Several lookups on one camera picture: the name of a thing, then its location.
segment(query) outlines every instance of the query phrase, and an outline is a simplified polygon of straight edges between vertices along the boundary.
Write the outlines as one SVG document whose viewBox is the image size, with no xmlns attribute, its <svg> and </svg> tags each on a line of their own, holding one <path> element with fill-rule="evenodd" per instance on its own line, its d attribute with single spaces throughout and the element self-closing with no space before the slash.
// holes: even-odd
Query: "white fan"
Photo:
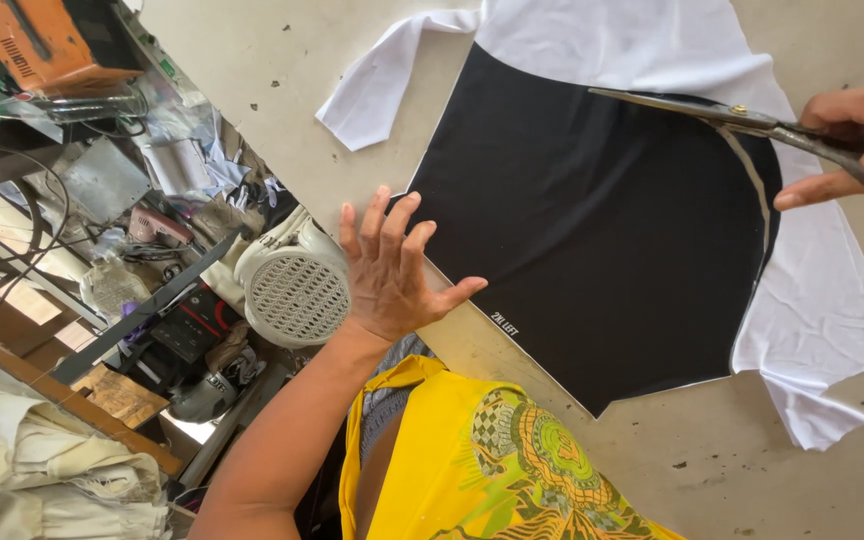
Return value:
<svg viewBox="0 0 864 540">
<path fill-rule="evenodd" d="M 262 234 L 235 265 L 246 320 L 286 349 L 321 345 L 349 314 L 349 267 L 328 234 L 299 206 Z"/>
</svg>

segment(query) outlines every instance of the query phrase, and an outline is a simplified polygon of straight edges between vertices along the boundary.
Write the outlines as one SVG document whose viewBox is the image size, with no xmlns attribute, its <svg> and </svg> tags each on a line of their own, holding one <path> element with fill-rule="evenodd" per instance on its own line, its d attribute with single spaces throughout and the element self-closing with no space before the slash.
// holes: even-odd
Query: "pile of fabric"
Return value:
<svg viewBox="0 0 864 540">
<path fill-rule="evenodd" d="M 0 391 L 0 539 L 168 538 L 162 480 L 150 455 Z"/>
</svg>

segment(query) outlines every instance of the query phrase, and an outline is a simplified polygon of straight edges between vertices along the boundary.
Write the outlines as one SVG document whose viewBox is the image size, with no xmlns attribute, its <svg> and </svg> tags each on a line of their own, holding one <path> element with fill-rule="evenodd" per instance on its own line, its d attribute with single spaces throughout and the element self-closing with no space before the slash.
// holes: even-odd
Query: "orange machine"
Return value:
<svg viewBox="0 0 864 540">
<path fill-rule="evenodd" d="M 0 0 L 0 61 L 23 91 L 50 96 L 142 73 L 109 0 Z"/>
</svg>

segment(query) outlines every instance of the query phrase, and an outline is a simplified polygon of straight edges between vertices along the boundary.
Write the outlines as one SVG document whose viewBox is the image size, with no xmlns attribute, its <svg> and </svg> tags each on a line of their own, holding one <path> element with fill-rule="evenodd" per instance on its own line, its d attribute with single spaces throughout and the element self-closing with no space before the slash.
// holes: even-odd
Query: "fingernail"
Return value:
<svg viewBox="0 0 864 540">
<path fill-rule="evenodd" d="M 775 200 L 772 202 L 772 206 L 774 206 L 777 211 L 784 212 L 798 208 L 805 203 L 806 200 L 803 199 L 802 195 L 797 195 L 795 193 L 785 193 L 776 196 Z"/>
</svg>

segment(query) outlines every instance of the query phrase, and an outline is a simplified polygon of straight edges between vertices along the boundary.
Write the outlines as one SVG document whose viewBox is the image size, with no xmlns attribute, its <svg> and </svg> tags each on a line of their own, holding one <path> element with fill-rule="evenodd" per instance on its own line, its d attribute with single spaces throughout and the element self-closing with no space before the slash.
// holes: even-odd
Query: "fan grille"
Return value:
<svg viewBox="0 0 864 540">
<path fill-rule="evenodd" d="M 266 262 L 251 283 L 254 311 L 286 338 L 329 338 L 349 313 L 342 276 L 313 258 L 285 255 Z"/>
</svg>

